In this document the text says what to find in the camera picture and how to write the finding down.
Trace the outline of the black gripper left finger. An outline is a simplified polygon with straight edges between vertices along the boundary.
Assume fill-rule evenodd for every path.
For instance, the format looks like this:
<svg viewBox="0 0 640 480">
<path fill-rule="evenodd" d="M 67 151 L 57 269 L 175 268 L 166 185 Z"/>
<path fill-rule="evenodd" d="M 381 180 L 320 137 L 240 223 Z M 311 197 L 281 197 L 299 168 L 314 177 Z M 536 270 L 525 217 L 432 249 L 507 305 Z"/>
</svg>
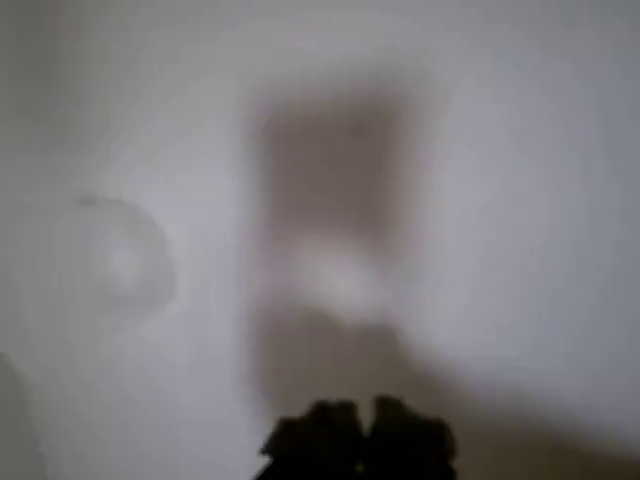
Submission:
<svg viewBox="0 0 640 480">
<path fill-rule="evenodd" d="M 357 404 L 319 400 L 299 416 L 275 423 L 259 454 L 261 480 L 371 479 L 363 460 L 365 434 Z"/>
</svg>

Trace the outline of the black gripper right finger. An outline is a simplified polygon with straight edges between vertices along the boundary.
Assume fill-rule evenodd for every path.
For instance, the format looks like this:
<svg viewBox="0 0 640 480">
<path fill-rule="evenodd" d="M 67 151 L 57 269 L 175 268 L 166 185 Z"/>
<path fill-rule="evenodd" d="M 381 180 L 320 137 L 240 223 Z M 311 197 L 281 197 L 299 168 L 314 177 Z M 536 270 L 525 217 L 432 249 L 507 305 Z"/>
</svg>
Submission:
<svg viewBox="0 0 640 480">
<path fill-rule="evenodd" d="M 454 480 L 457 446 L 449 425 L 401 399 L 378 396 L 362 464 L 366 479 Z"/>
</svg>

